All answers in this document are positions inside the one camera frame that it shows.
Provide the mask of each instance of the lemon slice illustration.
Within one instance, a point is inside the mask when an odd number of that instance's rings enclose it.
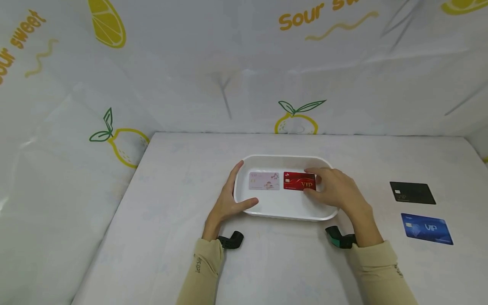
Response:
[[[137,129],[119,128],[113,132],[112,108],[109,108],[103,117],[107,130],[94,133],[90,142],[107,141],[113,148],[114,154],[124,165],[137,168],[142,155],[149,145],[149,138]]]
[[[88,0],[97,39],[112,48],[125,45],[125,29],[119,14],[108,0]]]
[[[442,10],[449,15],[467,14],[488,5],[488,0],[451,0],[441,5]]]
[[[276,122],[275,133],[316,135],[319,130],[317,123],[312,118],[297,113],[310,111],[313,108],[322,105],[325,101],[326,100],[311,102],[296,110],[290,103],[279,101],[278,103],[286,111],[286,114]]]

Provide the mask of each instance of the person's right hand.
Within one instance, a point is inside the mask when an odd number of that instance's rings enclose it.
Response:
[[[307,168],[306,173],[317,175],[317,184],[322,183],[322,191],[306,188],[304,193],[317,202],[336,206],[349,217],[353,214],[364,214],[371,210],[354,180],[338,169]]]

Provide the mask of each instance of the white table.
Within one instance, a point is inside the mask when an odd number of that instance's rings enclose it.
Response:
[[[488,170],[463,138],[156,133],[74,304],[174,304],[205,218],[233,165],[250,154],[320,156],[352,176],[420,304],[486,304]],[[390,181],[428,183],[437,205],[396,202]],[[408,238],[400,213],[446,220],[454,245]],[[361,304],[347,250],[325,223],[241,215],[216,304]]]

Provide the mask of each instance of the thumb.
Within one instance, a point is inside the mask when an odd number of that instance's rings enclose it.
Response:
[[[259,200],[257,198],[250,198],[247,200],[244,200],[242,202],[237,203],[237,209],[242,212],[244,210],[247,210],[249,208],[252,208],[253,206],[257,205]]]
[[[317,192],[314,189],[304,188],[304,193],[305,193],[305,195],[307,195],[308,197],[314,199],[315,201],[319,201],[319,202],[322,201],[320,192]]]

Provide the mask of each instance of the hand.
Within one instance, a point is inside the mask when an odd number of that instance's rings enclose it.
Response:
[[[354,180],[338,169],[307,168],[306,173],[317,175],[317,184],[323,183],[322,191],[306,188],[304,193],[315,201],[342,209],[350,218],[357,213],[371,210]]]
[[[376,226],[373,210],[366,202],[354,180],[338,169],[307,168],[306,173],[317,175],[322,191],[306,188],[304,193],[314,200],[342,209],[352,222],[359,247],[369,247],[383,242]]]
[[[217,202],[215,202],[213,209],[205,221],[205,228],[203,229],[202,235],[203,239],[208,241],[216,239],[219,235],[220,225],[224,220],[258,204],[259,200],[257,198],[247,199],[240,203],[236,203],[234,200],[234,182],[239,169],[243,165],[244,161],[239,161],[230,172],[229,178],[227,178],[227,182],[222,187],[222,192]]]

